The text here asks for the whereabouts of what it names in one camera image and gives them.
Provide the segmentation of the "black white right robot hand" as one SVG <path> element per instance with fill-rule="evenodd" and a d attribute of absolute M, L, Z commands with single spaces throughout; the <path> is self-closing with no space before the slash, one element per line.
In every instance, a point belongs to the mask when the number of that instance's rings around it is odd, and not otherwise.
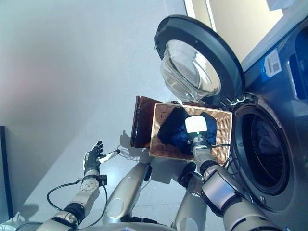
<path fill-rule="evenodd" d="M 201 115 L 186 118 L 185 127 L 188 134 L 207 132 L 206 119 Z"/>

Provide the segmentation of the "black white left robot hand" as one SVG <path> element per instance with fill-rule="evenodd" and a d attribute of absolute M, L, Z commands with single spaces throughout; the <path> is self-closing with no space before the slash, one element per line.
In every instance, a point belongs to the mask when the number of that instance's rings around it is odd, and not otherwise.
<path fill-rule="evenodd" d="M 100 165 L 109 161 L 111 158 L 120 154 L 120 150 L 116 149 L 110 153 L 104 154 L 103 141 L 98 141 L 90 151 L 87 151 L 83 159 L 83 171 L 86 174 L 88 171 L 96 170 L 99 172 Z"/>

